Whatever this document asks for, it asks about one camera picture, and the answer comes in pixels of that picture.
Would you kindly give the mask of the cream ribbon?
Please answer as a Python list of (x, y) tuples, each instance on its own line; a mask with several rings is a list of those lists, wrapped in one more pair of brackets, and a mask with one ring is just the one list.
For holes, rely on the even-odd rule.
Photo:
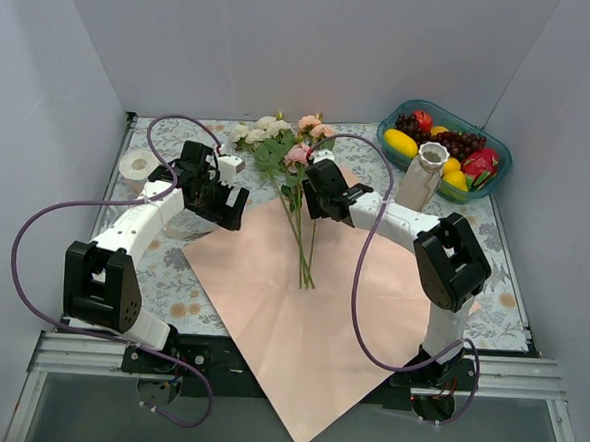
[(211, 223), (199, 222), (196, 224), (165, 226), (163, 232), (173, 240), (192, 241), (210, 234), (215, 229), (215, 225)]

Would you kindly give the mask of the pink twin-bloom flower stem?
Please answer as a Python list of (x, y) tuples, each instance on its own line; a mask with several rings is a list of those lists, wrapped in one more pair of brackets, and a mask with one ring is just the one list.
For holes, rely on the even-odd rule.
[[(293, 163), (293, 167), (298, 169), (297, 174), (299, 181), (303, 181), (305, 179), (304, 167), (308, 163), (308, 152), (315, 148), (319, 142), (331, 137), (335, 132), (331, 126), (323, 123), (322, 119), (323, 114), (320, 112), (317, 114), (305, 115), (297, 122), (296, 145), (298, 146), (298, 151), (296, 160)], [(300, 202), (297, 212), (295, 213), (300, 261), (299, 285), (303, 289), (309, 289), (315, 287), (314, 283), (312, 282), (311, 274), (313, 246), (310, 246), (310, 252), (309, 254), (306, 254), (301, 214), (301, 208), (304, 202), (304, 191), (301, 185), (298, 185), (297, 190), (297, 200)]]

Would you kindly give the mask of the pink wrapping paper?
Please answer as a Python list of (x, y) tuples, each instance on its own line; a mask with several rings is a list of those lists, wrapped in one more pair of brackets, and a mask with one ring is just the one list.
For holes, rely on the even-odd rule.
[[(310, 442), (390, 374), (359, 347), (351, 319), (355, 265), (367, 232), (306, 221), (314, 288), (298, 285), (298, 255), (279, 200), (244, 213), (239, 231), (215, 230), (186, 260), (293, 442)], [(368, 350), (389, 366), (418, 354), (430, 303), (413, 254), (375, 235), (357, 298)]]

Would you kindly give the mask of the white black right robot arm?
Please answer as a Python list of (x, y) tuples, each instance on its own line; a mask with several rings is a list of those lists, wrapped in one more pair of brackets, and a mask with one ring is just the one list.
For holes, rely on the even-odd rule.
[[(365, 184), (350, 186), (331, 158), (309, 162), (303, 187), (311, 218), (330, 218), (367, 232), (351, 291), (353, 331), (367, 358), (391, 372), (398, 383), (436, 388), (452, 380), (467, 343), (463, 337), (467, 317), (491, 275), (491, 267), (469, 222), (458, 213), (439, 218), (402, 207)], [(378, 360), (360, 332), (359, 281), (375, 235), (414, 255), (420, 286), (430, 303), (427, 331), (418, 354), (402, 367)]]

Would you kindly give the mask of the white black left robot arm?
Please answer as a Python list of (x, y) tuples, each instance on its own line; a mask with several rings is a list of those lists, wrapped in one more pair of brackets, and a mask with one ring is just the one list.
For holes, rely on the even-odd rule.
[(236, 155), (219, 155), (187, 141), (179, 158), (155, 167), (140, 200), (89, 243), (75, 242), (65, 255), (63, 310), (146, 347), (144, 359), (159, 373), (177, 366), (171, 327), (143, 308), (136, 265), (164, 226), (189, 210), (223, 229), (238, 231), (250, 191), (234, 189), (245, 168)]

